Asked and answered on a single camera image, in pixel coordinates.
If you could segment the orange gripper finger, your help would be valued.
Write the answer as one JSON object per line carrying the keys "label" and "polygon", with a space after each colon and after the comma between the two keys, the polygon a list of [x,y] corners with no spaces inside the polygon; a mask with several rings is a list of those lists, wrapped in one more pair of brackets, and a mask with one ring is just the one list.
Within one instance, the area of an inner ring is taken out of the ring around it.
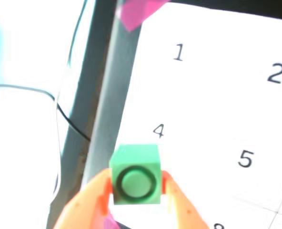
{"label": "orange gripper finger", "polygon": [[174,207],[178,229],[209,228],[195,206],[167,171],[162,171],[162,193],[168,198],[169,209]]}
{"label": "orange gripper finger", "polygon": [[104,169],[66,204],[54,228],[106,228],[111,193],[111,170]]}

